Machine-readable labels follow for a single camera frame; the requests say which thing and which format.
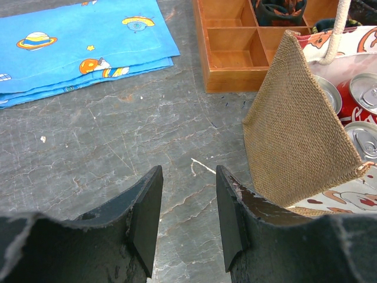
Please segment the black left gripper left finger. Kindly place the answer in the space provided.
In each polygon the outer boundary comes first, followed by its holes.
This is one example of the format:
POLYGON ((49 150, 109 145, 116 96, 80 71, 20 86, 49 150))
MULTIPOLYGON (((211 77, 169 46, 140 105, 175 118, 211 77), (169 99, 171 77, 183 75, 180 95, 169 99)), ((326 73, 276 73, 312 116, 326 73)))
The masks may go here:
POLYGON ((74 220, 1 214, 2 282, 146 282, 152 276, 163 170, 74 220))

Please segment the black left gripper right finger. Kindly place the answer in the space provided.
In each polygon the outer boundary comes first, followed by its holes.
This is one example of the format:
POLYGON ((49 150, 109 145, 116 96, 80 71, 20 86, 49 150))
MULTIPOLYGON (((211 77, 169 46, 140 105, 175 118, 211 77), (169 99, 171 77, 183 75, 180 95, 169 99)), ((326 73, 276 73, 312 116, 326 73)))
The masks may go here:
POLYGON ((375 282, 376 216, 308 218, 216 168, 224 266, 233 282, 375 282))

